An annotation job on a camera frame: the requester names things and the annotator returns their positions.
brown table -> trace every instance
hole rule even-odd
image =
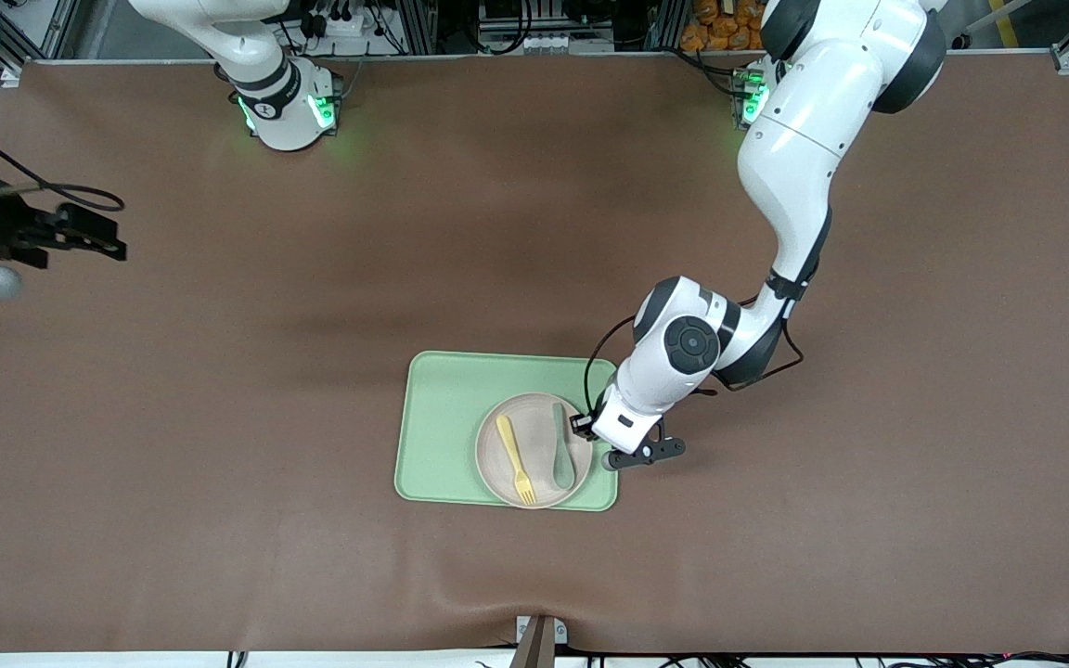
[[[4,149],[130,204],[128,263],[0,304],[0,651],[489,646],[531,612],[590,651],[1069,651],[1049,56],[951,57],[870,120],[809,359],[685,402],[686,456],[603,513],[400,499],[407,362],[586,355],[675,274],[754,293],[725,98],[667,57],[375,63],[341,123],[277,155],[203,65],[0,94]]]

fork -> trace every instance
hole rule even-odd
[[[501,442],[506,446],[506,453],[510,456],[510,464],[514,467],[514,491],[517,498],[523,499],[523,503],[534,504],[534,487],[531,486],[531,478],[523,469],[523,461],[517,456],[517,440],[514,439],[514,425],[510,422],[509,415],[497,416],[497,431],[501,433]]]

plate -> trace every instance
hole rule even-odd
[[[572,467],[575,469],[576,481],[572,487],[560,490],[553,478],[555,465],[555,414],[553,406],[561,404],[571,418],[580,411],[576,407],[557,398],[555,394],[527,392],[493,407],[476,433],[476,469],[481,475],[481,481],[497,498],[512,507],[538,510],[552,508],[564,502],[580,490],[580,484],[588,477],[588,470],[593,464],[593,445],[580,436],[568,433],[568,453],[572,456]],[[531,479],[534,487],[534,504],[523,504],[514,490],[514,468],[510,465],[510,456],[501,442],[501,434],[497,431],[497,416],[509,416],[514,425],[514,439],[517,441],[517,456],[523,461],[523,468]]]

